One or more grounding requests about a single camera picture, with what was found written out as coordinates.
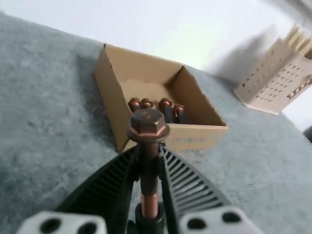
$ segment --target ribbed gripper pad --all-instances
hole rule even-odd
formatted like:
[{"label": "ribbed gripper pad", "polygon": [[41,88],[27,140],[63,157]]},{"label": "ribbed gripper pad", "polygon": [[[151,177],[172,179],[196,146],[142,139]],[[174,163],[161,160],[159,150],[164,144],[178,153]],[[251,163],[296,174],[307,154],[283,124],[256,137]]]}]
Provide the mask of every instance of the ribbed gripper pad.
[{"label": "ribbed gripper pad", "polygon": [[170,233],[178,233],[178,220],[189,212],[229,205],[227,198],[184,159],[160,148],[160,179]]},{"label": "ribbed gripper pad", "polygon": [[105,219],[109,233],[120,233],[120,229],[126,227],[133,182],[137,177],[134,150],[135,147],[105,164],[56,211],[99,215]]}]

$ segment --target perforated wooden holder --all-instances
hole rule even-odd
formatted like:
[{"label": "perforated wooden holder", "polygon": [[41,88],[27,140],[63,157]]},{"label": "perforated wooden holder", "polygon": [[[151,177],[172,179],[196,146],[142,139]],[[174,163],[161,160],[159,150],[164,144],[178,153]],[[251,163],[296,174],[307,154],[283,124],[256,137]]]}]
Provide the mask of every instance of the perforated wooden holder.
[{"label": "perforated wooden holder", "polygon": [[312,52],[306,56],[278,39],[234,89],[243,105],[278,115],[312,84]]}]

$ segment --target cardboard box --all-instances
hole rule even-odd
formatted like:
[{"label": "cardboard box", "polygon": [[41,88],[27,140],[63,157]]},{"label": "cardboard box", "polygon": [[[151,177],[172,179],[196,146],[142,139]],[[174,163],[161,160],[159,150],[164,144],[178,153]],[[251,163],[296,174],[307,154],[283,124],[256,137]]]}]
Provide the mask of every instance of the cardboard box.
[{"label": "cardboard box", "polygon": [[126,135],[132,115],[128,102],[134,97],[157,103],[169,98],[186,107],[192,124],[169,124],[166,145],[170,150],[211,148],[228,130],[195,78],[180,63],[105,44],[95,77],[119,152],[136,144]]}]

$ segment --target hex flange bolt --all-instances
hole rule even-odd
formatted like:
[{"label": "hex flange bolt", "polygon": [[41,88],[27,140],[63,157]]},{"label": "hex flange bolt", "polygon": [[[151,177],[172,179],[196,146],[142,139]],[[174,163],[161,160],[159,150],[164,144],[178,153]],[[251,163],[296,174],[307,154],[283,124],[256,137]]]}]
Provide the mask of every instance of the hex flange bolt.
[{"label": "hex flange bolt", "polygon": [[158,147],[169,131],[164,115],[156,109],[137,110],[130,119],[127,135],[139,147],[141,204],[145,218],[158,215]]},{"label": "hex flange bolt", "polygon": [[159,102],[159,109],[165,116],[166,123],[174,123],[175,117],[172,112],[172,102],[168,98],[163,98]]},{"label": "hex flange bolt", "polygon": [[173,109],[174,115],[176,116],[176,123],[190,124],[189,118],[185,113],[185,106],[182,104],[176,104]]},{"label": "hex flange bolt", "polygon": [[129,105],[132,113],[134,113],[135,111],[141,109],[142,103],[141,103],[140,99],[134,97],[128,102],[128,105]]},{"label": "hex flange bolt", "polygon": [[154,103],[149,98],[142,99],[143,109],[151,109],[154,106]]}]

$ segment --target gray carpet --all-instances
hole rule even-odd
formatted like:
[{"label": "gray carpet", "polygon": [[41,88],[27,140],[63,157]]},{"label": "gray carpet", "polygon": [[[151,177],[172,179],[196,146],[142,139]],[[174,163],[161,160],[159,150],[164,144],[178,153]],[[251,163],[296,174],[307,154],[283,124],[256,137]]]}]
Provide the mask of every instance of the gray carpet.
[{"label": "gray carpet", "polygon": [[[117,155],[92,71],[101,43],[0,14],[0,233],[53,210]],[[287,120],[244,108],[189,68],[230,127],[180,155],[267,234],[312,230],[312,145]],[[137,186],[133,207],[139,201]]]}]

